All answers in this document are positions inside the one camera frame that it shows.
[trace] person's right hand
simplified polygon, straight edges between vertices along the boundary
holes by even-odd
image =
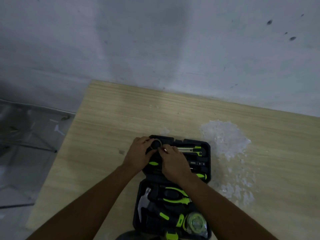
[[[179,185],[184,179],[192,175],[186,157],[182,152],[179,152],[177,147],[163,145],[158,150],[162,157],[162,173],[168,180]]]

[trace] person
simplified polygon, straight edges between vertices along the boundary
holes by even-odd
[[[122,165],[39,227],[27,240],[91,240],[108,215],[119,194],[157,151],[146,154],[154,139],[137,137]],[[218,240],[277,239],[228,199],[199,179],[177,147],[163,145],[162,173],[191,198]]]

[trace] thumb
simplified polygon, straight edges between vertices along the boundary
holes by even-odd
[[[146,154],[146,158],[149,160],[151,158],[151,156],[157,151],[157,149],[151,150],[150,152],[148,152]]]

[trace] wooden table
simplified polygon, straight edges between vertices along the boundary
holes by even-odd
[[[230,161],[213,157],[209,185],[218,191],[228,183],[239,185],[242,199],[230,200],[279,239],[317,239],[320,118],[101,81],[90,84],[27,227],[38,228],[111,173],[134,137],[167,128],[169,136],[202,140],[199,127],[210,120],[231,121],[252,142]],[[95,239],[113,240],[133,229],[144,177],[139,173],[124,189]],[[252,187],[242,184],[244,177]],[[243,200],[244,190],[254,201]]]

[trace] hammer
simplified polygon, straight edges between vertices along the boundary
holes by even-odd
[[[175,217],[166,209],[160,209],[154,202],[150,202],[148,195],[151,192],[151,188],[146,189],[146,193],[141,196],[138,203],[138,215],[139,220],[142,222],[141,208],[146,208],[148,211],[155,213],[156,215],[162,217],[163,219],[174,224],[175,227],[181,227],[184,220],[184,215],[180,214],[179,217]]]

